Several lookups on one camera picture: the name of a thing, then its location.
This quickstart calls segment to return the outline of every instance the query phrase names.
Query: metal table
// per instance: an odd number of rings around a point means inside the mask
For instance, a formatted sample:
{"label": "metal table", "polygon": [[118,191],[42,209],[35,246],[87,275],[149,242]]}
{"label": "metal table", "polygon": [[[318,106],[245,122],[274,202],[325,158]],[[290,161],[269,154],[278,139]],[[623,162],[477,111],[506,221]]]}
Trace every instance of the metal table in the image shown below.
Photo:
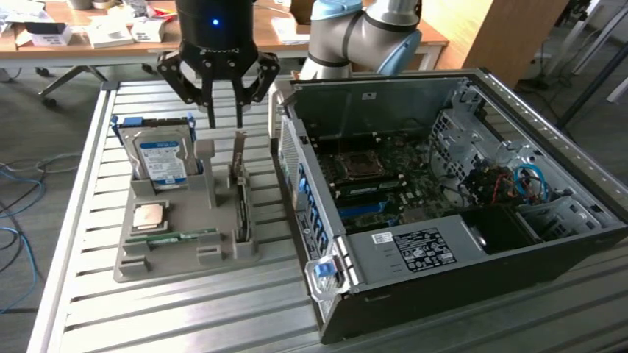
{"label": "metal table", "polygon": [[[229,85],[218,85],[215,96],[218,129],[209,130],[199,119],[199,137],[218,139],[214,163],[226,165],[235,129]],[[263,259],[235,270],[117,283],[113,265],[131,167],[109,129],[110,117],[179,116],[190,110],[166,82],[106,83],[29,352],[571,353],[610,352],[628,342],[625,241],[553,283],[323,346],[281,204],[265,104],[245,119]]]}

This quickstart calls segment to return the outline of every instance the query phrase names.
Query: wooden cabinet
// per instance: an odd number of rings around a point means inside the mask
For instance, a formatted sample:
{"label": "wooden cabinet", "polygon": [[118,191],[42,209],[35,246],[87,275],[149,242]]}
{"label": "wooden cabinet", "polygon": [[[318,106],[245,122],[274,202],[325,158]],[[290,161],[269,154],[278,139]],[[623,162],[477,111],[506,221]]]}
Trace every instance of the wooden cabinet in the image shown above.
{"label": "wooden cabinet", "polygon": [[569,0],[423,0],[422,20],[450,40],[437,69],[486,67],[515,86]]}

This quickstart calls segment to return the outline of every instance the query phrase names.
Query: blue hard drive label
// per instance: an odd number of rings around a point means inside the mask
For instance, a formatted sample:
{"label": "blue hard drive label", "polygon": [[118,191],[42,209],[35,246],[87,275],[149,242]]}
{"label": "blue hard drive label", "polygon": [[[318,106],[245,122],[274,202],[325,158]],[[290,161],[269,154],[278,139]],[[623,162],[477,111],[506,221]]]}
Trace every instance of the blue hard drive label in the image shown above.
{"label": "blue hard drive label", "polygon": [[161,189],[178,188],[186,182],[185,161],[178,157],[181,144],[177,141],[141,144],[142,157],[149,176]]}

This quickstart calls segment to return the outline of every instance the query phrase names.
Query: circuit board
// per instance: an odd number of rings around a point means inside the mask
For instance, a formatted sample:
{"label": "circuit board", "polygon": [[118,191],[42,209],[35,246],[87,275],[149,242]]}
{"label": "circuit board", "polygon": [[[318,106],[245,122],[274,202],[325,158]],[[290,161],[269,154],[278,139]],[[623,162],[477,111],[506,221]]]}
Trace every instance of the circuit board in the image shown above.
{"label": "circuit board", "polygon": [[429,168],[426,138],[402,132],[330,141],[318,151],[327,152],[318,160],[349,234],[439,218],[463,206],[462,199],[449,200]]}

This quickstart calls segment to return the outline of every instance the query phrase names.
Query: robotic arm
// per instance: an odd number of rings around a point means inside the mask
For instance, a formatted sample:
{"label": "robotic arm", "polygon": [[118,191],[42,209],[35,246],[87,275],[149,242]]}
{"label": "robotic arm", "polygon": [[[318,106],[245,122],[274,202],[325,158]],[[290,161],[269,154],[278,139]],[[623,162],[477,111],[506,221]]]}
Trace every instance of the robotic arm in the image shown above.
{"label": "robotic arm", "polygon": [[301,79],[351,76],[358,63],[386,76],[407,67],[422,40],[417,30],[422,0],[318,0],[311,45]]}
{"label": "robotic arm", "polygon": [[[182,43],[159,57],[158,70],[187,103],[207,109],[211,129],[215,80],[230,80],[237,94],[237,125],[243,111],[265,99],[281,66],[275,54],[262,53],[254,42],[255,0],[177,0]],[[302,79],[350,77],[351,62],[386,76],[406,68],[419,46],[417,30],[422,0],[377,0],[363,11],[363,0],[318,0],[313,9],[309,59]],[[186,62],[201,75],[199,89],[181,70]],[[258,79],[250,87],[243,75],[258,62]]]}
{"label": "robotic arm", "polygon": [[[215,80],[230,80],[237,94],[237,125],[243,127],[243,111],[261,102],[278,76],[275,54],[262,53],[254,42],[255,0],[177,0],[182,42],[178,51],[159,57],[158,70],[177,94],[187,103],[207,109],[211,129],[214,117],[213,87]],[[181,70],[186,62],[202,76],[199,89]],[[250,87],[243,76],[259,63],[258,79]]]}

